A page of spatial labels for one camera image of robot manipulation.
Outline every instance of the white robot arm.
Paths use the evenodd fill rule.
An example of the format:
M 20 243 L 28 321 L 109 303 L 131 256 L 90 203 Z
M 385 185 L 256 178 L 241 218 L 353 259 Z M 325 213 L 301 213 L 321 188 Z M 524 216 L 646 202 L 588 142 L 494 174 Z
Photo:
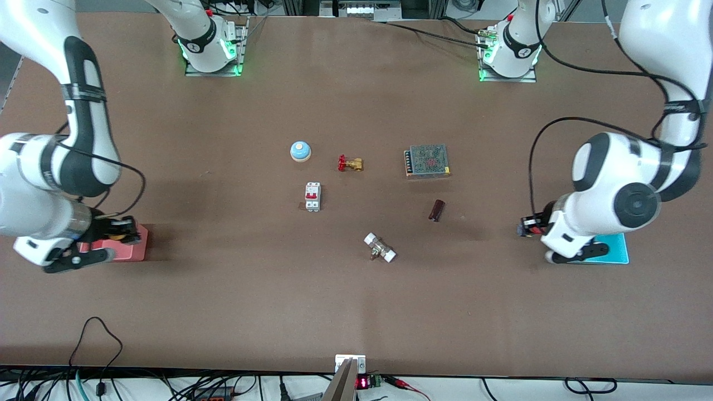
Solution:
M 496 73 L 507 78 L 518 78 L 527 74 L 537 61 L 540 53 L 540 39 L 535 30 L 537 3 L 537 0 L 518 0 L 512 19 L 504 19 L 495 25 L 496 42 L 483 62 Z M 540 35 L 544 37 L 555 20 L 555 2 L 542 0 L 539 4 L 537 17 L 540 20 Z
M 548 260 L 581 258 L 581 250 L 596 235 L 626 233 L 650 224 L 661 202 L 678 198 L 697 182 L 697 146 L 711 96 L 712 4 L 713 0 L 628 2 L 620 28 L 624 50 L 648 72 L 679 81 L 692 93 L 661 82 L 667 94 L 666 116 L 656 141 L 602 132 L 579 149 L 572 168 L 575 192 L 560 197 L 543 216 L 548 221 L 542 236 L 551 249 Z
M 236 58 L 235 23 L 212 12 L 206 14 L 199 0 L 146 2 L 171 24 L 183 56 L 196 70 L 215 72 Z
M 235 58 L 224 51 L 229 24 L 209 17 L 199 0 L 149 2 L 173 25 L 198 71 L 219 70 Z M 0 138 L 0 235 L 18 237 L 15 250 L 48 273 L 108 262 L 112 250 L 79 253 L 76 243 L 117 237 L 136 242 L 135 222 L 130 216 L 97 218 L 103 213 L 64 195 L 99 196 L 120 176 L 120 166 L 110 162 L 119 156 L 101 72 L 79 33 L 74 0 L 0 1 L 0 41 L 56 77 L 70 128 L 68 136 Z

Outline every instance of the metal bracket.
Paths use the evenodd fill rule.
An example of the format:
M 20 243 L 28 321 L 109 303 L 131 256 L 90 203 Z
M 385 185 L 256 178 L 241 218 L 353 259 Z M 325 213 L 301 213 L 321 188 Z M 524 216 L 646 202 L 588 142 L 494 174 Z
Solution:
M 15 72 L 12 74 L 12 79 L 10 80 L 10 84 L 7 86 L 7 92 L 5 93 L 5 97 L 3 97 L 2 103 L 0 103 L 0 114 L 2 114 L 2 111 L 5 109 L 5 104 L 7 103 L 7 98 L 10 97 L 10 91 L 12 91 L 12 86 L 15 84 L 15 79 L 17 79 L 17 73 L 20 72 L 20 67 L 22 66 L 22 61 L 25 59 L 24 56 L 20 57 L 20 61 L 17 62 L 17 67 L 15 68 Z
M 495 31 L 496 26 L 489 26 L 488 31 Z M 481 37 L 476 35 L 476 43 L 488 45 L 487 49 L 478 48 L 478 78 L 480 82 L 525 82 L 525 83 L 535 83 L 537 82 L 537 77 L 535 76 L 534 64 L 537 62 L 537 56 L 535 56 L 535 63 L 530 67 L 530 70 L 523 76 L 519 78 L 506 78 L 498 73 L 496 73 L 488 64 L 483 60 L 492 57 L 493 52 L 496 50 L 498 45 L 498 39 L 492 36 Z
M 363 375 L 366 373 L 366 356 L 365 355 L 350 355 L 350 354 L 337 354 L 334 356 L 334 371 L 336 372 L 339 370 L 339 367 L 342 366 L 342 363 L 344 363 L 345 359 L 354 359 L 356 360 L 357 367 L 359 368 L 358 373 L 360 375 Z
M 247 32 L 250 27 L 250 18 L 247 19 L 245 25 L 235 25 L 234 22 L 230 21 L 230 24 L 235 26 L 235 32 L 229 34 L 225 41 L 225 50 L 231 54 L 236 54 L 236 57 L 231 60 L 228 64 L 225 64 L 223 68 L 218 71 L 213 71 L 210 73 L 201 72 L 193 68 L 186 61 L 185 63 L 185 75 L 186 76 L 241 76 L 242 75 L 242 65 L 245 62 L 245 48 L 247 46 Z

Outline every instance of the cable connector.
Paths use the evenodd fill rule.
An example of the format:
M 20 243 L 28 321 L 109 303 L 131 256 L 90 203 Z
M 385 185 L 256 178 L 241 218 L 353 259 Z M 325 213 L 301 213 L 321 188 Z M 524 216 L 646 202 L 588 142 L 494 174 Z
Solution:
M 287 386 L 282 381 L 282 376 L 279 378 L 279 401 L 292 401 L 287 392 Z
M 480 36 L 481 38 L 497 39 L 497 38 L 498 38 L 498 32 L 489 31 L 489 30 L 487 30 L 487 29 L 479 29 L 479 30 L 478 30 L 478 36 Z
M 96 396 L 101 397 L 106 394 L 106 384 L 104 382 L 99 382 L 96 384 Z
M 401 379 L 397 379 L 394 376 L 381 375 L 381 378 L 384 380 L 384 382 L 387 382 L 390 385 L 392 385 L 396 388 L 400 388 L 402 390 L 408 390 L 410 387 L 407 382 L 404 382 Z

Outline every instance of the green led light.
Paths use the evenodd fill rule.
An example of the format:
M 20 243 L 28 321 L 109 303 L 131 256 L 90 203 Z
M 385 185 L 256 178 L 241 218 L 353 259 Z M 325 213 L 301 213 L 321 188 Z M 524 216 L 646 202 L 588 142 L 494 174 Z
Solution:
M 220 39 L 220 45 L 221 45 L 221 47 L 223 47 L 223 51 L 225 52 L 226 57 L 228 57 L 229 59 L 233 59 L 235 57 L 235 45 L 234 44 Z
M 185 55 L 185 50 L 183 50 L 183 45 L 181 44 L 180 40 L 176 40 L 178 42 L 178 48 L 180 49 L 181 55 L 183 55 L 183 59 L 188 60 L 188 56 Z

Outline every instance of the power cord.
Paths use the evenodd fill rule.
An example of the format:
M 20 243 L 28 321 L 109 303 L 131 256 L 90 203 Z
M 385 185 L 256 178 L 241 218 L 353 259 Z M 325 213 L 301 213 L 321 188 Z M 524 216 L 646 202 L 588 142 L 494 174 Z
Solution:
M 451 18 L 451 17 L 449 17 L 449 16 L 442 16 L 442 17 L 439 18 L 439 19 L 442 20 L 442 21 L 450 21 L 450 22 L 454 23 L 457 27 L 459 27 L 460 30 L 465 31 L 465 32 L 468 32 L 469 34 L 473 34 L 473 35 L 477 35 L 477 34 L 478 34 L 478 30 L 473 30 L 473 29 L 470 29 L 470 28 L 466 28 L 463 24 L 461 24 L 460 21 L 458 21 L 458 20 L 455 19 L 455 18 Z
M 87 326 L 89 325 L 89 322 L 91 322 L 92 320 L 97 320 L 99 323 L 101 323 L 101 326 L 102 326 L 102 328 L 104 328 L 104 331 L 106 331 L 106 333 L 109 334 L 109 335 L 119 344 L 119 351 L 116 352 L 116 354 L 114 355 L 114 357 L 111 358 L 111 360 L 109 361 L 109 363 L 107 363 L 107 364 L 104 366 L 104 368 L 101 370 L 101 373 L 99 374 L 99 383 L 97 384 L 97 396 L 99 396 L 99 400 L 101 401 L 101 397 L 102 397 L 102 395 L 103 395 L 104 392 L 105 392 L 105 390 L 101 390 L 101 391 L 100 391 L 100 388 L 102 388 L 102 389 L 105 388 L 105 387 L 104 387 L 104 384 L 103 384 L 103 382 L 102 382 L 102 379 L 103 379 L 103 376 L 104 376 L 104 372 L 107 370 L 107 368 L 109 368 L 109 366 L 110 366 L 112 363 L 114 363 L 114 361 L 116 360 L 116 358 L 118 358 L 119 355 L 121 355 L 121 351 L 123 351 L 123 349 L 124 349 L 124 343 L 121 342 L 121 340 L 119 339 L 119 337 L 117 337 L 114 333 L 112 333 L 111 330 L 109 330 L 108 327 L 106 327 L 106 323 L 104 323 L 104 320 L 102 320 L 102 318 L 100 318 L 100 317 L 98 317 L 98 316 L 92 316 L 91 318 L 87 319 L 87 320 L 84 322 L 84 326 L 82 327 L 82 332 L 81 332 L 80 335 L 79 335 L 79 341 L 77 341 L 77 345 L 74 347 L 74 350 L 72 351 L 72 354 L 69 356 L 69 361 L 67 362 L 67 365 L 68 365 L 68 368 L 69 368 L 69 370 L 70 370 L 70 369 L 72 368 L 72 362 L 73 362 L 73 360 L 74 360 L 74 357 L 75 357 L 75 355 L 77 354 L 77 350 L 79 350 L 79 346 L 80 346 L 81 343 L 82 343 L 82 339 L 84 339 L 84 333 L 85 333 L 86 330 L 87 330 Z M 75 379 L 75 381 L 77 382 L 77 387 L 79 388 L 79 394 L 82 396 L 82 398 L 84 399 L 84 401 L 88 401 L 88 398 L 86 397 L 86 393 L 84 392 L 84 388 L 82 387 L 81 381 L 79 380 L 79 369 L 77 369 L 77 371 L 75 372 L 75 377 L 74 377 L 74 379 Z M 69 377 L 67 377 L 67 394 L 69 394 Z
M 579 385 L 582 386 L 582 388 L 584 390 L 573 389 L 570 386 L 570 381 L 575 381 L 575 382 L 579 383 Z M 584 381 L 582 379 L 580 379 L 579 377 L 567 377 L 567 378 L 565 378 L 565 387 L 567 387 L 567 390 L 569 390 L 575 394 L 587 395 L 589 397 L 589 401 L 594 401 L 594 394 L 611 394 L 614 391 L 616 391 L 617 387 L 619 387 L 619 384 L 617 383 L 616 379 L 606 379 L 606 380 L 602 380 L 602 381 L 610 382 L 613 384 L 613 386 L 606 390 L 590 390 L 590 388 L 587 387 L 587 385 L 584 383 Z
M 481 380 L 483 381 L 483 386 L 486 388 L 486 392 L 488 393 L 488 396 L 491 398 L 492 401 L 498 401 L 497 398 L 495 398 L 495 395 L 490 391 L 490 387 L 488 387 L 488 382 L 486 382 L 486 379 L 484 377 L 481 377 Z
M 546 53 L 552 60 L 554 60 L 555 62 L 557 62 L 558 64 L 561 64 L 561 65 L 563 65 L 563 66 L 565 66 L 565 67 L 572 68 L 572 69 L 575 69 L 575 70 L 578 70 L 578 71 L 584 71 L 584 72 L 590 72 L 590 73 L 598 73 L 598 74 L 607 74 L 607 75 L 643 76 L 643 77 L 652 79 L 652 80 L 657 84 L 657 86 L 659 87 L 659 89 L 661 89 L 661 90 L 663 91 L 664 96 L 665 96 L 665 98 L 666 98 L 667 101 L 668 101 L 668 96 L 666 96 L 666 92 L 664 91 L 664 88 L 663 88 L 662 84 L 660 83 L 660 81 L 666 81 L 666 82 L 672 83 L 672 84 L 674 84 L 674 85 L 676 85 L 676 86 L 679 86 L 679 87 L 691 98 L 691 100 L 694 101 L 694 100 L 696 99 L 696 96 L 693 94 L 693 91 L 692 91 L 690 88 L 688 88 L 688 86 L 684 85 L 683 83 L 681 83 L 681 82 L 679 82 L 679 81 L 677 81 L 677 80 L 675 80 L 675 79 L 668 78 L 668 77 L 666 77 L 666 76 L 661 76 L 661 75 L 649 73 L 649 72 L 647 72 L 641 65 L 637 64 L 635 61 L 633 61 L 633 60 L 629 57 L 629 55 L 626 53 L 626 51 L 624 51 L 624 48 L 621 46 L 621 43 L 620 43 L 620 41 L 619 41 L 619 39 L 618 39 L 618 37 L 617 37 L 617 35 L 616 35 L 616 33 L 615 33 L 614 27 L 613 27 L 613 25 L 611 24 L 611 21 L 610 21 L 610 19 L 609 19 L 609 14 L 608 14 L 608 11 L 607 11 L 607 8 L 606 8 L 605 0 L 602 0 L 601 3 L 602 3 L 602 12 L 603 12 L 604 15 L 605 15 L 605 20 L 606 20 L 607 25 L 609 26 L 609 28 L 610 28 L 610 30 L 611 30 L 612 37 L 614 38 L 614 41 L 615 41 L 615 43 L 617 44 L 617 47 L 618 47 L 619 50 L 621 50 L 621 52 L 627 57 L 627 59 L 629 59 L 629 60 L 640 70 L 640 72 L 635 72 L 635 71 L 600 70 L 600 69 L 596 69 L 596 68 L 588 68 L 588 67 L 576 66 L 575 64 L 568 63 L 567 61 L 563 61 L 563 60 L 559 59 L 557 56 L 555 56 L 554 54 L 552 54 L 552 52 L 550 51 L 550 49 L 547 47 L 547 44 L 546 44 L 546 43 L 544 42 L 544 40 L 543 40 L 542 34 L 541 34 L 541 32 L 540 32 L 540 17 L 539 17 L 539 13 L 540 13 L 540 0 L 536 0 L 536 2 L 535 2 L 535 31 L 536 31 L 536 33 L 537 33 L 537 37 L 538 37 L 538 40 L 539 40 L 539 42 L 540 42 L 540 45 L 542 46 L 542 50 L 544 50 L 545 53 Z M 698 118 L 701 118 L 701 115 L 702 115 L 703 113 L 705 113 L 706 111 L 705 111 L 705 110 L 702 110 L 702 104 L 701 104 L 701 103 L 698 103 L 698 106 L 699 106 L 699 109 L 698 109 L 698 111 L 697 111 L 696 113 L 694 113 L 694 114 L 698 115 Z M 665 117 L 666 117 L 666 112 L 664 111 L 664 112 L 662 113 L 661 117 L 659 118 L 659 120 L 658 120 L 658 121 L 656 122 L 656 124 L 654 125 L 653 129 L 651 130 L 651 137 L 650 137 L 650 138 L 645 138 L 645 137 L 643 137 L 643 136 L 641 136 L 641 135 L 639 135 L 639 134 L 636 134 L 636 133 L 634 133 L 634 132 L 632 132 L 632 131 L 630 131 L 630 130 L 627 130 L 627 129 L 625 129 L 625 128 L 622 128 L 622 127 L 619 127 L 619 126 L 615 126 L 615 125 L 613 125 L 613 124 L 609 124 L 609 123 L 606 123 L 606 122 L 604 122 L 604 121 L 595 120 L 595 119 L 593 119 L 593 118 L 584 118 L 584 117 L 562 117 L 562 118 L 557 118 L 557 119 L 552 120 L 552 121 L 550 121 L 549 123 L 547 123 L 544 127 L 542 127 L 542 129 L 540 129 L 540 132 L 538 132 L 537 136 L 535 136 L 535 139 L 534 139 L 534 141 L 533 141 L 533 144 L 532 144 L 532 146 L 530 147 L 530 155 L 529 155 L 529 159 L 528 159 L 528 186 L 529 186 L 529 192 L 530 192 L 530 209 L 531 209 L 531 211 L 532 211 L 532 215 L 536 215 L 536 214 L 537 214 L 537 212 L 535 211 L 534 189 L 533 189 L 533 167 L 532 167 L 532 165 L 533 165 L 533 156 L 534 156 L 534 152 L 535 152 L 535 147 L 537 146 L 537 143 L 538 143 L 540 137 L 541 137 L 542 134 L 543 134 L 548 128 L 550 128 L 552 125 L 557 124 L 557 123 L 560 123 L 560 122 L 562 122 L 562 121 L 584 121 L 584 122 L 588 122 L 588 123 L 594 123 L 594 124 L 597 124 L 597 125 L 599 125 L 599 126 L 604 126 L 604 127 L 606 127 L 606 128 L 610 128 L 610 129 L 619 131 L 619 132 L 621 132 L 621 133 L 623 133 L 623 134 L 625 134 L 625 135 L 628 135 L 628 136 L 631 136 L 631 137 L 633 137 L 633 138 L 639 139 L 639 140 L 641 140 L 641 141 L 650 143 L 651 145 L 656 146 L 656 147 L 658 147 L 658 148 L 662 148 L 662 144 L 658 141 L 658 139 L 655 138 L 655 131 L 658 129 L 658 127 L 659 127 L 660 124 L 663 122 L 663 120 L 664 120 Z M 698 133 L 697 133 L 697 135 L 696 135 L 696 138 L 693 140 L 693 142 L 692 142 L 690 145 L 688 145 L 688 146 L 672 146 L 672 151 L 673 151 L 673 152 L 683 152 L 683 151 L 693 151 L 693 150 L 705 148 L 705 147 L 707 146 L 707 144 L 706 144 L 706 143 L 700 143 L 700 141 L 701 141 L 701 139 L 702 139 L 702 136 L 703 136 L 703 124 L 700 125 L 699 130 L 698 130 Z M 541 230 L 541 232 L 543 232 L 543 233 L 545 232 L 545 227 L 542 225 L 541 222 L 535 222 L 535 225 Z
M 55 131 L 55 135 L 58 136 L 59 134 L 61 134 L 62 131 L 64 131 L 64 129 L 67 128 L 68 125 L 69 125 L 69 122 L 65 122 L 64 124 L 62 124 L 62 126 L 60 126 L 59 128 L 57 128 L 57 131 Z M 131 170 L 131 171 L 133 171 L 134 173 L 136 173 L 136 174 L 139 176 L 139 178 L 141 179 L 141 188 L 140 188 L 139 191 L 138 191 L 138 195 L 136 196 L 136 198 L 134 198 L 134 201 L 133 201 L 126 209 L 124 209 L 124 210 L 122 210 L 122 211 L 120 211 L 120 212 L 111 213 L 111 214 L 104 215 L 104 216 L 101 216 L 101 217 L 103 217 L 103 218 L 111 218 L 111 217 L 116 217 L 116 216 L 124 215 L 124 214 L 128 213 L 131 209 L 133 209 L 134 206 L 136 206 L 136 204 L 138 203 L 138 201 L 140 201 L 141 198 L 143 197 L 143 193 L 146 191 L 146 176 L 145 176 L 145 175 L 141 172 L 141 170 L 139 170 L 138 168 L 133 167 L 133 166 L 129 166 L 129 165 L 126 164 L 126 163 L 121 163 L 120 161 L 111 160 L 110 158 L 106 158 L 106 157 L 104 157 L 104 156 L 96 155 L 96 154 L 94 154 L 94 153 L 89 153 L 89 152 L 81 151 L 81 150 L 79 150 L 79 149 L 77 149 L 77 148 L 74 148 L 74 147 L 72 147 L 72 146 L 67 146 L 67 145 L 65 145 L 64 143 L 62 143 L 61 141 L 56 141 L 56 144 L 57 144 L 57 146 L 59 146 L 59 147 L 61 147 L 61 148 L 67 149 L 68 151 L 77 152 L 77 153 L 79 153 L 79 154 L 81 154 L 81 155 L 84 155 L 84 156 L 86 156 L 86 157 L 89 157 L 89 158 L 95 158 L 95 159 L 98 159 L 98 160 L 101 160 L 101 161 L 105 161 L 106 163 L 113 164 L 113 165 L 115 165 L 115 166 L 120 166 L 120 167 L 123 167 L 123 168 L 127 168 L 128 170 Z M 107 193 L 104 194 L 104 197 L 99 201 L 99 203 L 98 203 L 98 205 L 97 205 L 96 207 L 98 207 L 98 206 L 100 206 L 102 203 L 104 203 L 104 201 L 106 200 L 107 197 L 108 197 L 108 191 L 107 191 Z
M 456 39 L 456 38 L 451 38 L 451 37 L 448 37 L 448 36 L 443 36 L 443 35 L 434 34 L 434 33 L 432 33 L 432 32 L 422 31 L 421 29 L 411 28 L 410 26 L 404 26 L 404 25 L 398 25 L 398 24 L 390 24 L 389 22 L 379 22 L 378 24 L 384 24 L 384 25 L 387 25 L 387 26 L 395 26 L 395 27 L 397 27 L 397 28 L 406 29 L 407 31 L 416 32 L 416 33 L 418 33 L 418 34 L 424 34 L 424 35 L 427 35 L 427 36 L 432 36 L 432 37 L 434 37 L 434 38 L 443 39 L 444 41 L 451 41 L 451 42 L 454 42 L 454 43 L 466 44 L 466 45 L 468 45 L 468 46 L 475 46 L 475 47 L 479 47 L 479 48 L 481 48 L 481 49 L 487 49 L 487 48 L 488 48 L 488 46 L 485 45 L 485 44 L 479 44 L 479 43 L 476 43 L 476 42 L 463 41 L 463 40 Z
M 287 392 L 287 387 L 284 385 L 282 375 L 279 376 L 279 401 L 292 401 Z

